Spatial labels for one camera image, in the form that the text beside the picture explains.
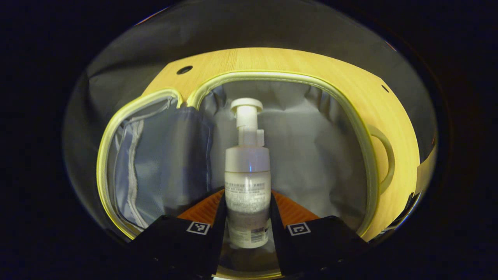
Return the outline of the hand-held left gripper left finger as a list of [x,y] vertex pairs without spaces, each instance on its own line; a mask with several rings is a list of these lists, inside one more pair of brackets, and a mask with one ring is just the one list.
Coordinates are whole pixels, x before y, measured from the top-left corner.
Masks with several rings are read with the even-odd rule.
[[220,190],[178,217],[161,215],[128,247],[157,264],[166,280],[211,280],[222,252],[226,214]]

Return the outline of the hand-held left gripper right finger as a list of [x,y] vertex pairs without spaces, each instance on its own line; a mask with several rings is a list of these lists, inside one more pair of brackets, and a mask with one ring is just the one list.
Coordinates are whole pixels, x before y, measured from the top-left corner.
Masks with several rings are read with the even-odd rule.
[[328,272],[358,258],[369,244],[340,218],[318,218],[272,191],[270,219],[281,275]]

